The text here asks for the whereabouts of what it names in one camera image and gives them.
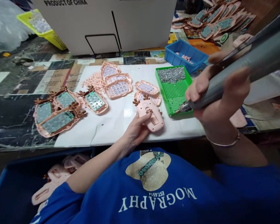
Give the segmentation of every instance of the yellow basket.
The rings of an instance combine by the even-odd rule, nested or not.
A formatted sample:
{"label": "yellow basket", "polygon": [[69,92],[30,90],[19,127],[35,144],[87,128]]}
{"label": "yellow basket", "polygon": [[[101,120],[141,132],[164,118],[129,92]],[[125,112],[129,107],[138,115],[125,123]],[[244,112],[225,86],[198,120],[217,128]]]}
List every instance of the yellow basket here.
{"label": "yellow basket", "polygon": [[33,14],[31,11],[25,12],[23,14],[19,14],[16,16],[19,21],[21,21],[23,24],[25,24],[27,27],[29,27],[31,30],[34,31],[39,37],[44,37],[49,42],[51,42],[53,45],[55,45],[60,50],[65,50],[67,47],[65,44],[60,40],[60,38],[55,34],[53,30],[49,30],[45,33],[38,33],[33,26],[29,23],[29,20],[33,18]]}

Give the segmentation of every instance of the blue plastic bin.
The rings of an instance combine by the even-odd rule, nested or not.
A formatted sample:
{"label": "blue plastic bin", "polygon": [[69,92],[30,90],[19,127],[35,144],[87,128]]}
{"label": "blue plastic bin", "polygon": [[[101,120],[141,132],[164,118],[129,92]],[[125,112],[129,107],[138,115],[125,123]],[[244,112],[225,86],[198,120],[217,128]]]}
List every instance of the blue plastic bin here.
{"label": "blue plastic bin", "polygon": [[[189,74],[199,68],[203,62],[208,59],[207,54],[197,50],[183,40],[178,40],[170,45],[167,45],[165,49],[165,60],[173,66],[183,65]],[[183,59],[183,55],[191,57],[191,61],[194,64],[192,65]]]}
{"label": "blue plastic bin", "polygon": [[39,207],[32,205],[32,195],[47,182],[42,179],[43,175],[66,156],[77,153],[94,156],[94,147],[53,152],[9,163],[0,176],[0,223],[30,223]]}

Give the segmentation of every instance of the green plastic tray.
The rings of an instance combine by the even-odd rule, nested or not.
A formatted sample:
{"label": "green plastic tray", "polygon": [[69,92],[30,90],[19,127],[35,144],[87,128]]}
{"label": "green plastic tray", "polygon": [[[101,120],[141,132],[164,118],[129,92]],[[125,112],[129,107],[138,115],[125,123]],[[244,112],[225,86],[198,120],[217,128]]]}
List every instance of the green plastic tray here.
{"label": "green plastic tray", "polygon": [[[186,79],[181,80],[175,84],[168,83],[168,82],[161,83],[161,80],[159,79],[158,70],[176,68],[176,67],[183,67],[185,75],[186,75]],[[160,87],[160,90],[161,90],[161,93],[162,93],[162,96],[164,99],[164,103],[165,103],[168,115],[173,116],[174,112],[179,109],[179,106],[184,101],[186,101],[186,97],[184,94],[185,94],[187,88],[189,87],[189,85],[191,85],[192,79],[184,66],[171,66],[171,67],[164,67],[164,68],[156,68],[155,76],[159,83],[159,87]],[[180,114],[186,114],[186,113],[191,113],[191,112],[192,111],[184,112],[184,113],[180,113]]]}

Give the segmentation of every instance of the plastic bag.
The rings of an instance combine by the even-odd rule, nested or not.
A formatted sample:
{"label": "plastic bag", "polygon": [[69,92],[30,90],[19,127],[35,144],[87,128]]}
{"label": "plastic bag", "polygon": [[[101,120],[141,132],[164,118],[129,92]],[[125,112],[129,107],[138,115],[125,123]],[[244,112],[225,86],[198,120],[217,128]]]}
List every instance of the plastic bag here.
{"label": "plastic bag", "polygon": [[0,53],[13,51],[33,33],[16,16],[24,11],[9,0],[0,0]]}

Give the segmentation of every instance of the hand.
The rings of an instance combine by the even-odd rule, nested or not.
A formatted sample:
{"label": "hand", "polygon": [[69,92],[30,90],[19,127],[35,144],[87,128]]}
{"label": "hand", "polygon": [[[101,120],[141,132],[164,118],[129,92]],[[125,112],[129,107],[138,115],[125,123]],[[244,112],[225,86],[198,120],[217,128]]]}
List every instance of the hand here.
{"label": "hand", "polygon": [[[225,58],[229,52],[222,51],[211,55],[209,63],[215,64]],[[207,90],[209,80],[219,72],[218,67],[214,65],[207,66],[196,80],[189,86],[185,95],[187,100],[196,102],[200,95]],[[234,71],[224,83],[224,94],[221,100],[218,100],[206,108],[194,110],[194,116],[202,123],[220,124],[228,122],[230,117],[242,106],[244,99],[250,91],[249,69],[241,68]]]}

